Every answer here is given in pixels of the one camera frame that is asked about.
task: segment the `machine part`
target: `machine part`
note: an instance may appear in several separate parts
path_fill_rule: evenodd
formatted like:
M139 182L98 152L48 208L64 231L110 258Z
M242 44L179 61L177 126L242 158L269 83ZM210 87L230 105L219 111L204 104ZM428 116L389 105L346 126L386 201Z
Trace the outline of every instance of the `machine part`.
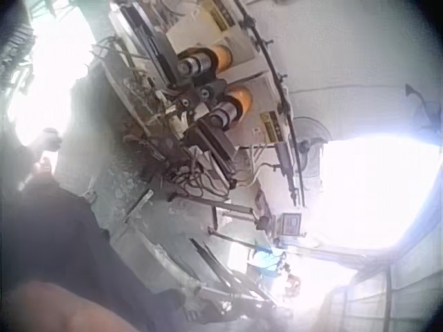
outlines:
M150 136L152 132L146 125L146 119L144 117L145 112L140 112L139 108L134 103L132 96L136 96L136 99L140 102L143 102L143 107L146 108L147 111L150 112L149 105L147 104L147 98L142 98L138 95L138 91L135 91L132 87L132 84L127 84L131 80L134 80L134 76L127 70L126 64L122 61L121 57L116 53L110 53L107 56L109 59L107 61L103 61L102 64L105 68L105 75L112 85L114 91L117 93L117 96L122 100L123 104L126 106L126 110L128 110L131 117L136 121L137 125L143 130L145 134L146 140L143 141L143 144L151 151L153 157L159 161L167 162L165 156L150 142ZM110 66L109 63L113 62L118 65Z
M177 68L183 77L195 77L208 71L212 66L209 55L196 53L179 61Z
M302 223L301 213L284 213L282 216L281 235L286 237L299 237Z
M137 51L151 59L166 86L180 87L189 84L178 72L179 58L164 33L157 31L145 11L135 1L128 4L111 4Z
M210 97L210 92L207 88L201 89L200 90L200 97L203 100L208 100Z
M291 193L291 199L294 206L298 205L298 188L293 181L294 171L291 162L291 156L289 154L289 148L287 143L279 143L275 145L275 151L277 152L278 161L280 162L280 170L283 176L286 176L289 192Z
M297 136L296 136L296 132L295 132L293 125L292 125L291 105L288 103L286 95L284 93L281 77L279 77L279 75L277 74L277 71L273 65L273 62L271 60L271 56L269 55L268 48L267 48L265 41L260 36L257 28L255 27L254 18L252 18L252 16L250 16L250 14L247 13L246 9L243 7L240 0L234 0L234 3L238 7L241 14L243 15L242 27L248 28L251 30L258 46L260 47L260 50L263 53L264 58L266 59L266 62L268 63L269 69L271 70L275 87L277 88L278 95L280 96L280 111L283 114L285 114L287 117L289 131L291 133L291 140L293 143L293 149L294 149L294 152L296 155L297 169L300 170L300 169L302 169L302 167L301 167L301 161L300 161L300 154L298 153ZM305 186L303 185L302 172L298 172L298 180L300 183L300 193L301 193L302 206L305 207L306 206L306 204L305 204ZM289 177L288 177L288 184L289 184L289 188L291 189L291 187L293 187L293 179L289 180ZM295 194L295 190L291 192L291 197L293 197L294 194Z
M202 151L211 151L216 163L225 175L232 174L228 165L220 165L222 160L234 159L237 150L221 129L210 125L210 114L198 121L185 132L189 146L198 145Z
M225 71L233 63L229 48L214 45L207 48L189 48L179 54L177 70L183 77L197 77L210 72L210 78Z
M231 102L221 102L210 114L211 126L219 129L227 129L229 124L239 116L239 110Z
M248 89L229 91L210 114L210 123L215 128L227 130L231 123L240 120L251 108L252 94Z

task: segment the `electric cable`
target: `electric cable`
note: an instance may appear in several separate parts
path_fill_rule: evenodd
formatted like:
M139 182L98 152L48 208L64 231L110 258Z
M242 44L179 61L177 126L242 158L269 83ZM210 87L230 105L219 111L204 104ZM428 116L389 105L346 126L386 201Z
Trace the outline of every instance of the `electric cable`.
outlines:
M203 174L204 176L206 176L206 178L208 179L208 181L209 181L209 183L210 183L210 186L211 186L214 190L217 190L217 191L219 191L219 192L223 192L223 196L228 196L228 195L229 195L229 191L224 192L223 190L219 189L219 188L214 184L213 179L212 179L209 175L207 175L206 173L202 173L202 174Z
M150 58L145 57L143 55L133 54L133 53L130 53L130 52L126 52L124 50L116 50L115 48L108 47L108 46L105 46L105 45L92 44L92 46L93 47L104 48L105 50L110 50L111 52L116 52L116 53L120 53L120 54L123 54L123 55L129 55L131 57L135 57L135 58L138 58L138 59L144 59L144 60L151 61Z
M225 198L228 196L228 193L227 193L227 194L220 194L220 193L217 193L216 191L210 189L209 187L206 187L206 186L203 184L202 179L200 178L199 180L200 180L199 185L200 185L203 189L205 189L207 192L209 192L210 194L212 194L212 195L214 195L214 196L217 196L217 197L221 197L221 198L223 198L223 199L225 199Z
M255 162L257 162L257 161L260 159L260 157L262 156L264 150L265 150L267 147L268 147L267 144L263 145L262 149L260 150L260 152L258 153L258 155L255 157Z
M267 166L267 167L270 167L270 168L272 168L272 169L281 168L280 165L272 165L272 164L270 164L270 163L261 163L261 164L257 167L257 169L256 169L256 171L255 171L255 173L254 173L254 175L253 175L253 177L252 177L252 179L251 179L247 184L241 184L241 183L239 183L239 186L240 186L240 187L250 187L250 186L252 186L252 185L256 182L257 177L258 177L258 174L260 173L260 170L263 168L263 166Z

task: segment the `orange roller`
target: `orange roller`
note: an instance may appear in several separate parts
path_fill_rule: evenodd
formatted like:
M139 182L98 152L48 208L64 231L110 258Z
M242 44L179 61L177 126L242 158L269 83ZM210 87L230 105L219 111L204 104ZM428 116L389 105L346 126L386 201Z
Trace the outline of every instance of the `orange roller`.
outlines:
M242 105L242 114L243 117L251 108L252 105L252 93L244 87L239 87L233 90L230 90L227 95L231 96L238 100L238 102Z
M233 54L230 52L229 48L222 45L214 45L209 47L209 49L217 57L217 69L216 73L221 73L228 69L233 63Z
M229 129L233 122L240 121L249 111L252 101L252 94L248 89L231 89L211 112L211 125L223 130Z

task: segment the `metal rod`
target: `metal rod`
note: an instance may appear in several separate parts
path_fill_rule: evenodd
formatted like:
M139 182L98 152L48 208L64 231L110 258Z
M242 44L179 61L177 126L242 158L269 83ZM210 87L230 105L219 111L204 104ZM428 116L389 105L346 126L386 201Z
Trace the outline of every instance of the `metal rod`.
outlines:
M386 303L385 303L385 319L383 321L383 332L389 332L390 316L392 310L392 274L391 267L386 267Z
M236 214L232 214L232 213L228 213L228 212L223 212L222 215L227 216L228 218L234 218L234 219L238 219L238 220L249 221L251 223L255 223L254 218L248 218L247 216L237 216Z
M236 240L236 239L234 239L232 237L228 237L226 235L220 234L217 231L212 230L210 228L208 229L208 233L209 233L209 235L214 235L216 237L219 237L220 239L241 244L242 246L245 246L245 247L250 248L250 249L260 250L260 251L263 251L263 252L267 252L268 254L272 254L272 250L271 249L264 248L264 247L261 247L261 246L256 246L254 244L250 244L250 243L243 242L243 241L240 241L240 240Z
M243 205L236 205L236 204L230 204L230 203L224 203L224 202L220 202L220 201L214 201L212 199L203 199L200 197L194 197L194 196L186 196L183 194L176 194L175 196L181 197L183 199L188 199L189 201L193 201L196 203L200 203L200 204L204 204L204 205L209 205L209 206L213 206L216 208L221 208L221 209L225 209L225 210L229 210L229 211L235 211L235 212L239 212L239 213L245 213L245 214L250 214L251 216L254 216L254 210L251 207L246 207Z
M146 202L152 197L153 191L148 187L139 196L139 198L134 202L134 204L131 205L131 207L128 209L125 218L123 219L123 223L127 223L129 220L129 217L131 216L132 212L139 207L139 205L145 205Z
M244 294L227 293L222 290L202 286L197 295L202 299L210 299L212 301L232 301L233 299L249 299L257 303L263 300Z
M219 220L217 218L217 208L213 206L213 228L214 230L219 229Z
M126 52L125 50L116 50L115 48L109 47L109 46L105 46L105 45L98 45L98 44L92 44L93 47L99 47L99 48L104 48L105 50L110 50L111 52L116 52L116 53L120 53L123 55L128 55L130 57L136 57L138 59L144 59L144 60L148 60L151 61L150 58L148 57L144 57L143 55L139 55L139 54L133 54L130 52Z

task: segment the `metal bar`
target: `metal bar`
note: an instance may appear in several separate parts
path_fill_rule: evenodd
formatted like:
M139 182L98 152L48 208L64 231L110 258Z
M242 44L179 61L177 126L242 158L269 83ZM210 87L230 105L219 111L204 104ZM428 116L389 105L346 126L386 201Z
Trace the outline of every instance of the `metal bar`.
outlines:
M272 254L272 250L271 249L264 248L264 247L261 247L261 246L256 246L256 245L253 245L253 244L250 244L250 243L247 243L247 242L243 242L243 241L240 241L240 240L236 240L236 239L234 239L232 237L228 237L226 235L220 234L220 233L218 233L215 230L209 230L209 234L210 235L214 235L216 237L219 237L220 239L223 239L223 240L227 240L227 241L230 241L230 242L241 244L242 246L245 246L245 247L250 248L250 249L260 250L260 251L263 251L263 252L267 252L268 254Z
M440 270L440 271L434 272L434 273L432 273L432 274L430 274L430 275L427 275L427 276L421 278L420 280L417 280L416 282L413 282L413 283L411 283L411 284L408 284L408 285L403 286L403 287L400 287L400 288L394 288L392 291L393 291L393 292L399 292L399 291L402 291L403 289L407 289L407 288L413 287L413 286L415 286L415 285L417 285L417 284L420 284L420 283L426 281L427 279L434 278L434 277L436 277L437 275L442 275L442 274L443 274L443 270Z
M227 216L228 218L234 218L234 219L238 219L238 220L249 221L251 223L255 223L254 218L248 218L247 216L237 216L236 214L232 214L232 213L228 213L228 212L223 212L222 215Z
M293 125L292 125L291 107L290 107L290 105L286 99L286 96L284 94L284 91L283 91L282 79L277 74L277 71L273 65L272 60L271 60L271 56L269 55L266 43L264 42L263 38L260 36L257 28L255 27L254 18L252 18L252 16L250 16L250 14L247 13L246 9L243 7L240 0L234 0L234 3L238 7L241 14L243 15L243 20L244 20L245 26L252 31L252 33L255 37L255 40L256 40L258 46L260 47L260 49L263 53L263 56L268 64L268 67L271 70L274 85L277 88L278 95L280 96L280 109L281 109L282 113L285 114L287 117L289 131L291 133L291 140L292 140L292 144L293 144L293 149L294 149L294 152L296 155L296 164L297 164L297 170L298 170L298 180L300 182L300 193L301 193L301 198L302 198L302 206L305 207L305 186L303 184L300 153L298 151L298 146L297 146L296 132L295 132ZM291 192L292 196L295 196L295 194L296 194L295 191Z
M392 273L391 267L386 267L386 305L385 305L385 318L383 321L383 332L389 332L390 326L390 313L392 309Z
M380 296L385 295L385 294L386 294L386 292L382 292L382 293L377 293L377 294L370 295L370 296L361 297L359 299L349 299L348 302L349 303L354 303L354 302L366 301L367 299L374 299L376 297L380 297Z
M200 291L197 293L197 295L203 299L210 299L212 301L232 301L233 299L249 299L251 301L254 302L263 302L262 300L253 297L253 296L249 296L249 295L244 295L244 294L232 294L232 293L227 293L224 292L222 290L217 290L214 288L209 288L209 287L205 287L202 286Z
M219 229L219 219L217 217L217 208L213 206L213 228L214 230Z
M365 316L358 316L358 315L346 315L346 318L353 318L356 320L384 320L384 317L365 317ZM412 322L412 323L422 323L426 322L425 319L422 318L408 318L408 317L399 317L399 318L391 318L390 320L394 322Z
M229 211L250 214L251 216L254 216L254 210L251 207L246 207L243 205L236 205L236 204L229 204L229 203L224 203L224 202L220 202L220 201L214 201L212 199L203 199L200 197L186 196L183 194L177 194L177 196L181 197L183 199L188 199L189 201L193 201L196 203L209 205L209 206L213 206L216 208L221 208L221 209L225 209L225 210L229 210Z
M146 202L152 197L152 195L154 194L154 192L148 187L146 188L141 195L139 196L139 198L134 202L134 204L131 205L131 207L128 209L125 218L123 219L123 223L127 223L129 220L129 217L131 216L132 212L136 209L136 208L141 208L143 205L146 204Z
M226 162L223 160L223 158L219 155L219 153L217 152L217 150L213 147L213 145L210 143L210 141L206 138L206 136L204 135L203 131L196 127L195 129L195 133L201 138L201 140L203 141L203 143L205 144L205 146L209 149L210 153L213 154L214 158L215 158L215 162L217 163L218 167L220 168L221 172L223 173L223 175L228 178L231 177L232 171L229 169L228 165L226 164Z

